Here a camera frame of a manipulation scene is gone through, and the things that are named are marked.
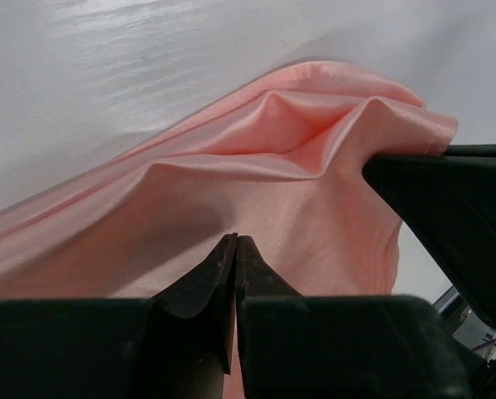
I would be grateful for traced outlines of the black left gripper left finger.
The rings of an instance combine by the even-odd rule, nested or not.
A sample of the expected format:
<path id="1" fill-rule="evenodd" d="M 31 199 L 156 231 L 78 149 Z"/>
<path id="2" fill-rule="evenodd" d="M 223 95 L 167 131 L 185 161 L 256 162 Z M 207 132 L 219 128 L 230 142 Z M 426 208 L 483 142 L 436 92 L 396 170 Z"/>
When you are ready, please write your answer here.
<path id="1" fill-rule="evenodd" d="M 219 398 L 236 238 L 151 298 L 0 301 L 0 398 Z"/>

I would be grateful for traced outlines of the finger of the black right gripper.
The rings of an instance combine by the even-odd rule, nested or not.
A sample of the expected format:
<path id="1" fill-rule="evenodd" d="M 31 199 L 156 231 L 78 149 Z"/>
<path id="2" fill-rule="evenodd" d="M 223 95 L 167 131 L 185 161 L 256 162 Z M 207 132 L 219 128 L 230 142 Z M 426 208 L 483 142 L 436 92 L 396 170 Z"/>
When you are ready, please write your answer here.
<path id="1" fill-rule="evenodd" d="M 375 155 L 362 175 L 472 310 L 496 329 L 496 145 Z"/>

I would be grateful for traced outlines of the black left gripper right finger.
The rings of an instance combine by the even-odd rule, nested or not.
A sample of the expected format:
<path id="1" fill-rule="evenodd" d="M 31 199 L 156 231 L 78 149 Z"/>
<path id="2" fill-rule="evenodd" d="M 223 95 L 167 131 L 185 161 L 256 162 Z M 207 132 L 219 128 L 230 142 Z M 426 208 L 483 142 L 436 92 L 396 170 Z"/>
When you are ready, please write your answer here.
<path id="1" fill-rule="evenodd" d="M 426 301 L 308 297 L 236 249 L 238 354 L 248 398 L 470 398 L 479 357 Z"/>

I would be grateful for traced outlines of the pink satin napkin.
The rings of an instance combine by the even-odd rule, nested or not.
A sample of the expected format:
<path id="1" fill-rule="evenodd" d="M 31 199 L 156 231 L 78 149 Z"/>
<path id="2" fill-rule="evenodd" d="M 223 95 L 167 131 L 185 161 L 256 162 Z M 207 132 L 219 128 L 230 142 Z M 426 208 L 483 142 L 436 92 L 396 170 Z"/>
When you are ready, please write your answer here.
<path id="1" fill-rule="evenodd" d="M 308 297 L 390 296 L 400 217 L 362 175 L 441 155 L 457 120 L 342 62 L 273 71 L 83 175 L 0 210 L 0 301 L 151 298 L 253 239 Z M 233 346 L 219 398 L 248 398 Z"/>

